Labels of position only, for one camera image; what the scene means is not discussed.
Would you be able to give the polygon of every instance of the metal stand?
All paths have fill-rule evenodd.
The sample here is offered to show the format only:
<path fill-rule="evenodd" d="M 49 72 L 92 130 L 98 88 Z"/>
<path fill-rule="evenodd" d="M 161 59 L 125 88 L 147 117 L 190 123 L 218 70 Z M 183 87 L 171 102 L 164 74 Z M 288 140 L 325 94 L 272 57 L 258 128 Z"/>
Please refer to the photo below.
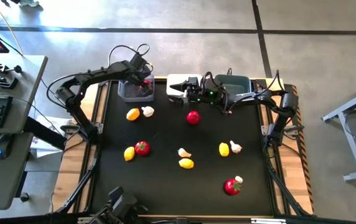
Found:
<path fill-rule="evenodd" d="M 348 143 L 350 144 L 352 154 L 354 155 L 354 158 L 356 161 L 356 143 L 355 143 L 354 137 L 345 130 L 345 120 L 346 120 L 345 117 L 350 110 L 355 109 L 355 108 L 356 108 L 356 97 L 354 99 L 348 101 L 346 104 L 335 109 L 334 111 L 330 112 L 328 115 L 324 116 L 322 118 L 322 120 L 327 123 L 333 118 L 338 117 L 340 119 L 345 136 L 347 137 Z M 344 175 L 344 180 L 345 181 L 356 180 L 356 172 L 349 174 L 349 175 Z"/>
<path fill-rule="evenodd" d="M 33 133 L 35 137 L 44 140 L 45 142 L 59 148 L 60 150 L 65 150 L 65 137 L 45 127 L 31 117 L 27 117 L 23 131 Z"/>

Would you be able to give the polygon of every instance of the plastic container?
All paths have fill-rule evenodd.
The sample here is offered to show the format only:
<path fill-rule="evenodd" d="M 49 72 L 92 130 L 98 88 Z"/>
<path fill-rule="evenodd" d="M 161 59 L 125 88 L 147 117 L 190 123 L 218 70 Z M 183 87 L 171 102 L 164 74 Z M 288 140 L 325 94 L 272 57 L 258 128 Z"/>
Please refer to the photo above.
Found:
<path fill-rule="evenodd" d="M 237 95 L 251 92 L 251 81 L 247 77 L 238 75 L 217 75 L 214 79 L 222 82 L 229 94 Z"/>
<path fill-rule="evenodd" d="M 123 99 L 124 102 L 149 102 L 154 99 L 154 77 L 150 75 L 145 78 L 145 80 L 150 82 L 151 90 L 147 93 L 143 92 L 140 86 L 133 85 L 129 82 L 118 83 L 118 95 Z"/>

